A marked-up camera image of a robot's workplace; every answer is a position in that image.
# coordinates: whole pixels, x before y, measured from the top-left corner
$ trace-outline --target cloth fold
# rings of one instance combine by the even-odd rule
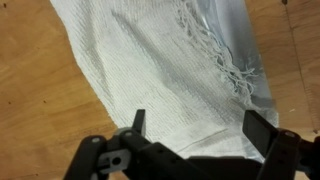
[[[147,138],[183,157],[248,156],[252,84],[198,16],[197,1],[51,0],[83,74],[118,127],[146,109]]]

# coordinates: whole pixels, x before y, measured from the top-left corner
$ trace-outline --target fabric texture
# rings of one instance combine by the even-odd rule
[[[196,1],[51,0],[83,74],[118,127],[146,109],[146,134],[183,157],[242,155],[254,85],[208,31]]]

